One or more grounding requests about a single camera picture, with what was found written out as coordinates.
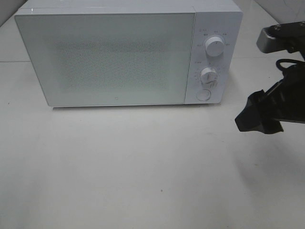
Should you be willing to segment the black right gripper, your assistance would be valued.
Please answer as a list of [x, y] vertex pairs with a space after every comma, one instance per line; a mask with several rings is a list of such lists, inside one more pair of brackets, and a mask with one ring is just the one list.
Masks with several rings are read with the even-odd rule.
[[266, 92], [266, 111], [265, 91], [252, 93], [244, 109], [235, 118], [240, 132], [276, 134], [284, 131], [280, 121], [305, 122], [305, 65], [276, 66], [283, 78]]

